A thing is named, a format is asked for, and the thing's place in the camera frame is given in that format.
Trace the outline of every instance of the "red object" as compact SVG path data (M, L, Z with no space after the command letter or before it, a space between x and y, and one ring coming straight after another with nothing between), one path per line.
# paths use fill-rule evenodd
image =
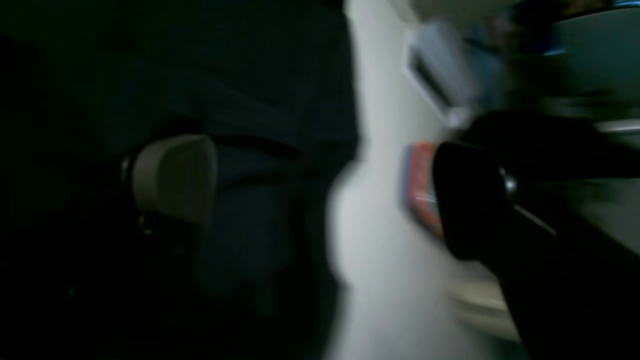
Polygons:
M436 145L418 142L410 151L410 167L408 174L407 203L418 220L444 239L438 204L431 180L431 161L435 155Z

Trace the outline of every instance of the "black object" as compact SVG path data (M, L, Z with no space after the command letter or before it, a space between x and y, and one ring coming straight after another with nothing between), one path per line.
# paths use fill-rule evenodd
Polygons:
M448 248L498 278L533 359L636 351L640 258L547 186L640 177L640 154L580 119L501 112L438 149L433 167Z
M339 305L325 202L358 140L340 6L0 4L1 239L27 246L33 231L57 249L3 274L6 288L31 289L2 315L28 310L21 299L38 311L0 337L0 356L322 357ZM131 149L193 129L216 143L220 176L211 236L184 261L141 237L113 169Z

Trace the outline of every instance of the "white wall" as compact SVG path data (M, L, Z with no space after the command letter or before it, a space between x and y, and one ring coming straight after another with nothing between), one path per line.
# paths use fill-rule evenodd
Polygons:
M387 0L349 2L364 141L331 197L332 263L349 289L328 358L491 359L444 297L467 271L400 206L406 146L442 130L399 71L404 24Z

